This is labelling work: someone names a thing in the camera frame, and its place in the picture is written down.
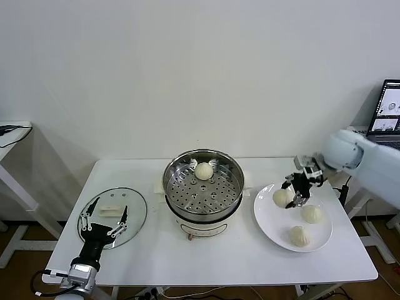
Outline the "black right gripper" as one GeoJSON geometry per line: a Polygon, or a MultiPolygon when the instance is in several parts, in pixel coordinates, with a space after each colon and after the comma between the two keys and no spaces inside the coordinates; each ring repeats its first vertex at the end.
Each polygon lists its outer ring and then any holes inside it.
{"type": "Polygon", "coordinates": [[[308,202],[312,185],[304,173],[294,173],[286,176],[281,189],[287,189],[289,186],[292,186],[296,194],[292,201],[286,205],[286,209],[302,207],[308,202]]]}

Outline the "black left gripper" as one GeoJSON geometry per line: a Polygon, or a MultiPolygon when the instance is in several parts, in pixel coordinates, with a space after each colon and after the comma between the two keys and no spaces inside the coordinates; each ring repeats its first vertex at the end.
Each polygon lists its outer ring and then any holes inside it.
{"type": "Polygon", "coordinates": [[[120,220],[114,228],[102,224],[91,223],[91,216],[100,197],[91,201],[90,205],[80,214],[82,224],[81,235],[84,244],[73,263],[99,263],[104,247],[114,242],[113,237],[122,234],[127,228],[128,206],[125,206],[120,220]]]}

